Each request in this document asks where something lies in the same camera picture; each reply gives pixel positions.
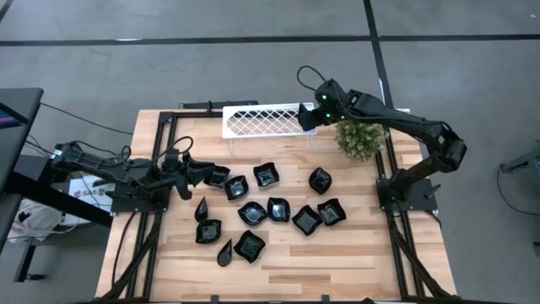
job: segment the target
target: floor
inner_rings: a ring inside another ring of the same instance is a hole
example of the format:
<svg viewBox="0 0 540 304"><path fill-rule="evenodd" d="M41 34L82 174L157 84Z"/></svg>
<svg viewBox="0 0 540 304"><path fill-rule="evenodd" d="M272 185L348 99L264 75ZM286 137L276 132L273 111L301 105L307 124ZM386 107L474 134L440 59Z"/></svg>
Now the floor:
<svg viewBox="0 0 540 304"><path fill-rule="evenodd" d="M360 0L8 0L0 41L61 41L237 35L369 35ZM535 0L371 0L379 35L537 34ZM436 174L440 218L459 295L533 303L540 298L537 216L505 205L499 163L537 146L540 41L382 42L395 107L445 120L469 148L459 171ZM344 88L381 97L368 41L146 46L0 46L0 87L41 87L43 102L132 130L139 109L179 102L309 101L295 79L303 64ZM306 75L306 82L315 83ZM31 134L51 149L81 139L119 150L130 138L42 108ZM526 170L502 175L517 208L540 213ZM106 230L39 247L33 272L49 280L10 283L21 246L0 256L0 294L10 301L91 299Z"/></svg>

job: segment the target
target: white wire basket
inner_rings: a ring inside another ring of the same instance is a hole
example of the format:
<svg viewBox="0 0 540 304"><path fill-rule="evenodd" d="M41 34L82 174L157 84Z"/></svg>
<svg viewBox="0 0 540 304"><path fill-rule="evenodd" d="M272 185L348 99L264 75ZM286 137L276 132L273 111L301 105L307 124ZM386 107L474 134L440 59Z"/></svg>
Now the white wire basket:
<svg viewBox="0 0 540 304"><path fill-rule="evenodd" d="M223 138L229 140L229 152L233 153L233 139L276 138L306 136L307 149L317 134L316 129L303 131L298 124L300 104L225 106L223 108ZM305 103L307 110L313 110L313 103Z"/></svg>

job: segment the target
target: wooden table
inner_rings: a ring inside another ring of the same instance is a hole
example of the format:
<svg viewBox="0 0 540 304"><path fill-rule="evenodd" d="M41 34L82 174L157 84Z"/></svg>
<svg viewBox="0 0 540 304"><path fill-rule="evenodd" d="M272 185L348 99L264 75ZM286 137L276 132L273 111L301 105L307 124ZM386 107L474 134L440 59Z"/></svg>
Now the wooden table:
<svg viewBox="0 0 540 304"><path fill-rule="evenodd" d="M159 111L139 112L132 140L133 157L150 157L158 115ZM235 141L231 156L227 141L221 138L220 118L180 119L176 137L191 135L195 139L192 157L227 166L230 176L246 175L250 192L233 204L227 201L224 191L202 183L193 189L190 201L182 201L176 191L171 192L170 207L161 226L151 301L209 301L211 295L219 295L223 301L316 301L322 294L335 301L399 299L386 217L379 210L375 190L375 161L360 162L340 154L334 142L334 126L317 132L309 151L305 138L246 139ZM391 135L400 167L421 160L416 140L404 133ZM269 161L276 164L281 181L277 187L259 189L252 168ZM330 190L321 196L308 184L309 175L319 166L333 180ZM197 222L193 215L203 197L208 202L209 217L223 221L221 238L210 245L195 243ZM333 227L321 225L308 237L292 222L280 225L265 220L257 227L249 227L241 221L236 211L239 207L257 201L266 208L269 197L286 198L291 214L303 205L316 210L318 204L338 198L348 218ZM409 214L420 260L444 289L455 293L438 224L424 212ZM121 214L114 219L96 296L111 288L112 265L128 216ZM117 276L132 257L137 228L138 215L127 231ZM219 267L218 251L230 238L235 244L247 229L267 244L259 259L249 264L234 253L229 266ZM403 260L409 293L413 294L410 267L404 256ZM143 261L136 296L142 294L145 269Z"/></svg>

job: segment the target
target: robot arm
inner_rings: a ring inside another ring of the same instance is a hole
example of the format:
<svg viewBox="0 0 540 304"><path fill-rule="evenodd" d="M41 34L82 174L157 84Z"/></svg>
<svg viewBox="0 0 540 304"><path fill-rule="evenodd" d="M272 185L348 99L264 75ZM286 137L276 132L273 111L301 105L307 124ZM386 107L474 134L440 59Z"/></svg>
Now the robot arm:
<svg viewBox="0 0 540 304"><path fill-rule="evenodd" d="M156 192L176 187L182 199L190 199L192 193L187 185L196 186L215 170L214 163L199 162L188 152L179 161L180 152L171 149L159 168L154 161L145 159L109 160L84 152L81 147L70 142L57 144L51 157L51 166L61 171L84 171L102 179L99 184L115 183L122 191L107 193L112 198L135 198L152 201Z"/></svg>
<svg viewBox="0 0 540 304"><path fill-rule="evenodd" d="M399 169L385 186L388 199L406 200L411 186L427 176L452 172L459 168L467 146L446 122L429 121L402 111L386 107L381 100L356 90L343 91L334 80L326 80L315 91L319 107L307 111L300 105L298 121L305 130L329 125L343 120L363 123L379 123L407 133L422 141L428 148L429 157L408 170Z"/></svg>

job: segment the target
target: potted plant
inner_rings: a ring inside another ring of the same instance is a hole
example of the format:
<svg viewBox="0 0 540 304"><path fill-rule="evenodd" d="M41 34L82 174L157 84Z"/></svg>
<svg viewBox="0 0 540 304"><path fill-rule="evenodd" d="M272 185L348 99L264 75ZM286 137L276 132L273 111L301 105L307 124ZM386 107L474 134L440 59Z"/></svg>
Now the potted plant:
<svg viewBox="0 0 540 304"><path fill-rule="evenodd" d="M336 142L348 158L370 160L385 141L385 132L379 124L344 121L337 124Z"/></svg>

